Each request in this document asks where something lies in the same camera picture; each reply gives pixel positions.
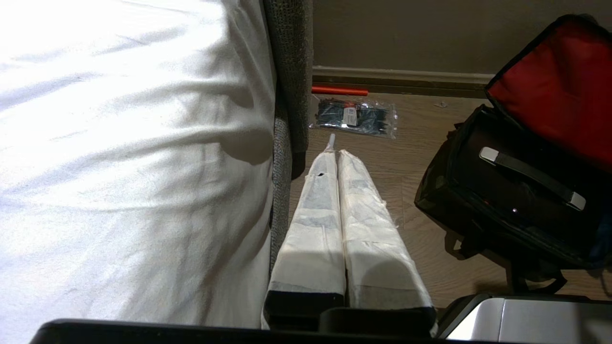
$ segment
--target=black bag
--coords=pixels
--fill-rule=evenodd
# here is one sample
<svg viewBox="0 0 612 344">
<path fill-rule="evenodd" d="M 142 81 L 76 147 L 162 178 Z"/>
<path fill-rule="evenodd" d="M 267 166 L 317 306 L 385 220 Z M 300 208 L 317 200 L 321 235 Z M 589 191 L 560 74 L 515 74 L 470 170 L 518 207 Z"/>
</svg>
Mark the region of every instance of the black bag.
<svg viewBox="0 0 612 344">
<path fill-rule="evenodd" d="M 580 149 L 568 149 L 565 141 L 553 144 L 536 134 L 546 129 L 550 118 L 572 117 L 584 124 L 601 113 L 605 102 L 598 92 L 610 83 L 600 83 L 585 70 L 593 58 L 597 65 L 610 66 L 612 59 L 605 57 L 612 51 L 609 43 L 610 35 L 585 17 L 567 15 L 551 24 L 492 79 L 486 91 L 495 108 L 482 105 L 465 123 L 456 125 L 416 193 L 419 209 L 464 236 L 456 253 L 469 258 L 489 249 L 509 260 L 515 291 L 527 291 L 523 277 L 554 278 L 537 292 L 555 293 L 566 282 L 560 269 L 595 269 L 610 261 L 611 176 L 595 167 L 593 159 L 583 159 Z M 551 68 L 551 61 L 567 63 Z M 597 92 L 588 92 L 594 88 L 589 80 L 595 80 Z M 574 87 L 581 84 L 589 87 Z M 551 116 L 552 108 L 541 111 L 545 102 L 536 101 L 550 103 L 557 91 L 565 92 L 559 99 L 571 95 L 577 104 L 562 119 Z M 592 105 L 586 113 L 584 104 Z M 595 127 L 601 129 L 603 124 Z M 558 130 L 559 123 L 552 122 L 549 128 Z"/>
<path fill-rule="evenodd" d="M 610 175 L 525 129 L 512 118 L 477 108 L 449 133 L 430 163 L 415 204 L 465 238 L 459 254 L 490 249 L 519 277 L 557 281 L 560 269 L 603 267 L 612 237 Z"/>
</svg>

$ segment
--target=plastic bag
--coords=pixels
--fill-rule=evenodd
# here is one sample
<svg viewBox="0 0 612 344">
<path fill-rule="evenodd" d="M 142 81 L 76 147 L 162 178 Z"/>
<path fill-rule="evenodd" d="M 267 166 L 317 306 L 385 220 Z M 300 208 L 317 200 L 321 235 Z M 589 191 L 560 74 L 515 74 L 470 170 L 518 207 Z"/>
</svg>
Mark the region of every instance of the plastic bag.
<svg viewBox="0 0 612 344">
<path fill-rule="evenodd" d="M 385 104 L 373 99 L 340 100 L 318 99 L 310 127 L 335 128 L 347 132 L 395 139 L 397 112 L 394 104 Z"/>
</svg>

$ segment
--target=laminate floor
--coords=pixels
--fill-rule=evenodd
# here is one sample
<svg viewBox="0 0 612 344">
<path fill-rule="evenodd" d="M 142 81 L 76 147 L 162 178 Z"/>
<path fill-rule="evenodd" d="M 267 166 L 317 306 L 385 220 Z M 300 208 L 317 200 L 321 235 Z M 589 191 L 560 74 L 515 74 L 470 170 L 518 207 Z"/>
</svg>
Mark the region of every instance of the laminate floor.
<svg viewBox="0 0 612 344">
<path fill-rule="evenodd" d="M 508 293 L 506 270 L 482 255 L 457 260 L 444 250 L 446 232 L 414 205 L 414 194 L 425 169 L 446 139 L 453 124 L 464 121 L 483 99 L 430 97 L 424 95 L 370 94 L 374 99 L 394 103 L 400 117 L 396 140 L 353 133 L 336 133 L 337 150 L 346 149 L 367 166 L 381 197 L 398 226 L 408 252 L 416 262 L 436 307 L 447 307 L 453 300 L 474 293 Z M 444 102 L 445 108 L 435 104 Z M 307 173 L 312 160 L 325 148 L 332 131 L 310 131 Z M 291 210 L 302 191 L 304 177 L 291 183 Z M 585 295 L 608 300 L 612 273 L 601 278 L 586 271 L 564 271 L 568 280 L 559 294 Z"/>
</svg>

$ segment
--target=white bed sheet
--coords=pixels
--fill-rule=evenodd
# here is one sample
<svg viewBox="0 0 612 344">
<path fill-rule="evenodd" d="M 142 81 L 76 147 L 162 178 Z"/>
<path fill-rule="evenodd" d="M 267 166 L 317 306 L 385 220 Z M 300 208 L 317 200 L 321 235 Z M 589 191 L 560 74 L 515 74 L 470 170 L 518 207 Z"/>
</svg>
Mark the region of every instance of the white bed sheet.
<svg viewBox="0 0 612 344">
<path fill-rule="evenodd" d="M 0 343 L 55 318 L 258 327 L 260 2 L 3 2 L 0 32 Z"/>
</svg>

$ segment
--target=wall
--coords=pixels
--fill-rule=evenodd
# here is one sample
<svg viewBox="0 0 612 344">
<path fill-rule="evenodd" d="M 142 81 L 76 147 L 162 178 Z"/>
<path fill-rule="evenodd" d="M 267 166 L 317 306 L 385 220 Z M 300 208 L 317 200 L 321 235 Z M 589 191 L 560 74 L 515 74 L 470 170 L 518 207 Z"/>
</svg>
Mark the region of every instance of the wall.
<svg viewBox="0 0 612 344">
<path fill-rule="evenodd" d="M 495 73 L 567 13 L 612 31 L 610 0 L 314 0 L 315 65 Z"/>
</svg>

